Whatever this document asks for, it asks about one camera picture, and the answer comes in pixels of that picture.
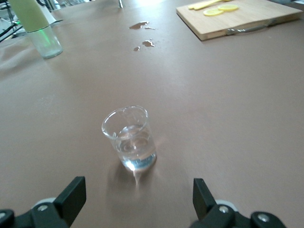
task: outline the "glass cup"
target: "glass cup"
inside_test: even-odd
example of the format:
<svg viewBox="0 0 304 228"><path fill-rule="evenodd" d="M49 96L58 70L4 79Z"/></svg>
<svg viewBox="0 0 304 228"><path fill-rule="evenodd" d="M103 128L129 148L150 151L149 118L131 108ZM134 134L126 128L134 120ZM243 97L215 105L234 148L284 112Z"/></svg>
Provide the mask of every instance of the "glass cup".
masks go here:
<svg viewBox="0 0 304 228"><path fill-rule="evenodd" d="M27 35L43 58L55 57L63 51L50 25Z"/></svg>
<svg viewBox="0 0 304 228"><path fill-rule="evenodd" d="M128 106L111 112L103 121L102 132L127 170L141 172L157 158L148 122L148 112L140 106Z"/></svg>

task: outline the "brown tablecloth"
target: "brown tablecloth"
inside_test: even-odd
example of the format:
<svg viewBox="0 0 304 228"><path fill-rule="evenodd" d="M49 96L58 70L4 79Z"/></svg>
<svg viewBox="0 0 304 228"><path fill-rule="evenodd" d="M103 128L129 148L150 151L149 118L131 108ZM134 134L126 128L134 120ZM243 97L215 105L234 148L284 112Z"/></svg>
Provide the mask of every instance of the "brown tablecloth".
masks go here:
<svg viewBox="0 0 304 228"><path fill-rule="evenodd" d="M203 178L247 217L303 226L304 21L200 42L176 14L194 2L58 10L64 51L48 60L27 37L0 43L1 208L19 215L85 176L72 227L186 228ZM155 29L129 29L144 20ZM157 144L138 186L101 132L127 105L148 110Z"/></svg>

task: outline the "wooden cutting board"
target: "wooden cutting board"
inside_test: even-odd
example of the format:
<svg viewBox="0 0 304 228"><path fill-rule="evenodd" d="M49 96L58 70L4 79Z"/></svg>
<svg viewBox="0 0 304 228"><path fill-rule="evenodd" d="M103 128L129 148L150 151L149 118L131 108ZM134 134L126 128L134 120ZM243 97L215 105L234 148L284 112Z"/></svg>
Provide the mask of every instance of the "wooden cutting board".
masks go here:
<svg viewBox="0 0 304 228"><path fill-rule="evenodd" d="M206 9L217 8L217 6L224 4L238 5L239 9L209 17L203 14ZM302 13L299 9L267 0L221 1L201 10L189 9L188 6L178 7L176 12L200 40L228 35L227 29L231 28L249 29L270 22L271 25L274 25L299 19Z"/></svg>

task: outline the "metal screw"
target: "metal screw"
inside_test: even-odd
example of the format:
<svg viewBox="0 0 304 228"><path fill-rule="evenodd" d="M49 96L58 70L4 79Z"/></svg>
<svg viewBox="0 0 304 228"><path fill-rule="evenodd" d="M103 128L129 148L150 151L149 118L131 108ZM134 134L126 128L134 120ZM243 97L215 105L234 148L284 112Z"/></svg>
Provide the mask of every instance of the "metal screw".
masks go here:
<svg viewBox="0 0 304 228"><path fill-rule="evenodd" d="M0 219L3 218L6 214L4 212L0 213Z"/></svg>
<svg viewBox="0 0 304 228"><path fill-rule="evenodd" d="M44 211L48 208L47 205L41 205L40 207L37 208L38 211Z"/></svg>
<svg viewBox="0 0 304 228"><path fill-rule="evenodd" d="M219 211L222 212L222 213L228 213L229 209L226 206L220 206L219 207Z"/></svg>
<svg viewBox="0 0 304 228"><path fill-rule="evenodd" d="M266 214L258 214L257 216L259 220L262 220L263 222L269 222L269 217Z"/></svg>

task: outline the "water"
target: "water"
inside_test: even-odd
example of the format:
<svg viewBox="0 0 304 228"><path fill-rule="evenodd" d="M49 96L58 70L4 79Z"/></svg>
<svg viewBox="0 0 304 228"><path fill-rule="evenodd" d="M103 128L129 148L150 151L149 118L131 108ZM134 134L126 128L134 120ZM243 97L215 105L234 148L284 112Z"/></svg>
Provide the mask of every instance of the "water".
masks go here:
<svg viewBox="0 0 304 228"><path fill-rule="evenodd" d="M133 49L133 51L139 51L141 49L141 46L138 46L136 48Z"/></svg>
<svg viewBox="0 0 304 228"><path fill-rule="evenodd" d="M142 125L124 127L118 133L118 137L127 139L116 142L116 149L123 165L133 172L148 169L156 160L156 148L150 131L145 127L138 132L141 128Z"/></svg>
<svg viewBox="0 0 304 228"><path fill-rule="evenodd" d="M131 27L129 27L129 29L141 29L143 27L143 25L147 25L147 24L149 24L148 21L141 21L135 25L132 25Z"/></svg>
<svg viewBox="0 0 304 228"><path fill-rule="evenodd" d="M144 44L146 47L155 47L155 45L149 40L144 41L142 44Z"/></svg>

